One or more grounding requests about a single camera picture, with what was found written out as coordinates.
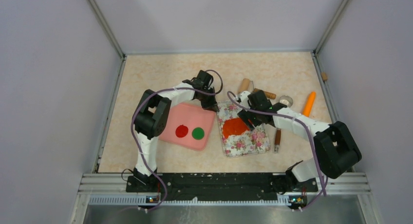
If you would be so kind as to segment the orange-red dough piece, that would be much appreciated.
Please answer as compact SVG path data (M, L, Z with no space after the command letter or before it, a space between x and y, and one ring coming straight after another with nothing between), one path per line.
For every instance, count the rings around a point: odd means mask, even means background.
M222 127L222 133L225 139L228 139L232 135L242 135L246 131L250 131L250 129L241 118L226 120Z

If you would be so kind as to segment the floral patterned tray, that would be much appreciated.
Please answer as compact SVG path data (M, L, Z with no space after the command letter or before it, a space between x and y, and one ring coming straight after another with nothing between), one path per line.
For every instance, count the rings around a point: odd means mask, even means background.
M271 143L263 125L256 127L252 131L246 131L242 135L232 135L228 139L225 139L222 133L224 122L232 118L239 118L237 114L242 109L233 104L231 101L219 102L218 108L218 126L225 156L233 158L244 155L261 154L270 151Z

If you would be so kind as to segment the metal scraper wooden handle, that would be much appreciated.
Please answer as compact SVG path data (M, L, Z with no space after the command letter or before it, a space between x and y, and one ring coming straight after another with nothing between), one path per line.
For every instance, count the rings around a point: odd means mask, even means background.
M282 135L281 129L277 128L275 132L275 136L274 136L274 152L275 153L278 153L279 151L279 147L281 143L281 135Z

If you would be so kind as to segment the wooden rolling pin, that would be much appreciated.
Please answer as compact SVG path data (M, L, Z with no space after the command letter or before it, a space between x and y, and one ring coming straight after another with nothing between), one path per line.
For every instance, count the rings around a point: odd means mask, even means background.
M237 94L241 94L241 93L244 92L244 91L249 91L249 92L253 93L253 92L257 92L257 91L259 91L259 90L260 90L260 89L255 88L254 83L253 83L252 80L250 80L250 79L248 79L248 78L244 78L244 79L241 81L241 83L240 83L240 85L239 85L239 87L238 87ZM271 100L275 100L275 99L276 99L276 94L271 93L271 92L267 92L267 91L263 91L263 92L264 92L265 96L266 96L268 99L271 99Z

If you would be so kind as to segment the pink plastic tray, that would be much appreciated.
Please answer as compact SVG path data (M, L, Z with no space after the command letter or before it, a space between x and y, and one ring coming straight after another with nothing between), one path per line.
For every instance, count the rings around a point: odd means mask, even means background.
M170 109L166 128L159 139L187 149L202 151L207 145L215 117L215 112L204 110L199 106L188 103L178 104ZM183 138L176 137L175 130L179 125L188 127L187 136ZM201 127L205 131L202 140L195 140L191 135L193 129L197 127Z

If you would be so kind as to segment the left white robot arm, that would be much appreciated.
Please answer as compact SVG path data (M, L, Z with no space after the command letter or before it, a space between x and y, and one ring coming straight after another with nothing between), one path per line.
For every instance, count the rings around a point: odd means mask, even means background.
M170 109L190 100L199 100L207 111L218 111L215 96L223 90L213 87L212 70L200 70L196 77L183 80L178 85L153 91L146 90L131 118L131 133L138 147L138 159L133 170L137 184L144 191L156 186L156 150L158 138L167 125Z

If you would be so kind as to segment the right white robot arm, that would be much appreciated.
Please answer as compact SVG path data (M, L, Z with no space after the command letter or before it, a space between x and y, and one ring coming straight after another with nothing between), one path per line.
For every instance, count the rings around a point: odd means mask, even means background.
M338 178L362 159L362 154L343 122L321 122L295 112L283 103L272 104L263 91L239 95L227 92L233 104L241 108L238 116L253 130L261 125L271 125L289 131L310 143L313 157L295 163L287 169L286 186L300 190L305 181L326 176Z

